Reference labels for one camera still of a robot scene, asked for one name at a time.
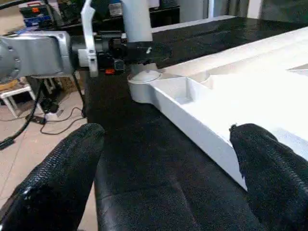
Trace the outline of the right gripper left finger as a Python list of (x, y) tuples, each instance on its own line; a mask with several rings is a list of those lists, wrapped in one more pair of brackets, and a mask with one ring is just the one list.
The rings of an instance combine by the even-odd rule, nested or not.
[(38, 164), (0, 209), (2, 231), (76, 231), (104, 146), (104, 129), (84, 124)]

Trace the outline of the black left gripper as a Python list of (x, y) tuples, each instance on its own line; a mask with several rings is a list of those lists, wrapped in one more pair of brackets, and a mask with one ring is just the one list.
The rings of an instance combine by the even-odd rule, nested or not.
[[(98, 71), (122, 74), (128, 63), (150, 63), (168, 59), (172, 49), (164, 43), (128, 42), (121, 31), (100, 31), (94, 36)], [(71, 54), (76, 70), (89, 71), (83, 36), (71, 37)]]

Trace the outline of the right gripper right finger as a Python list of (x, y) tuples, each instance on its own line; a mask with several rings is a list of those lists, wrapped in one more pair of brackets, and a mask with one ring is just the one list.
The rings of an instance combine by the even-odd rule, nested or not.
[(269, 231), (306, 231), (308, 162), (255, 124), (232, 125), (230, 142), (259, 222)]

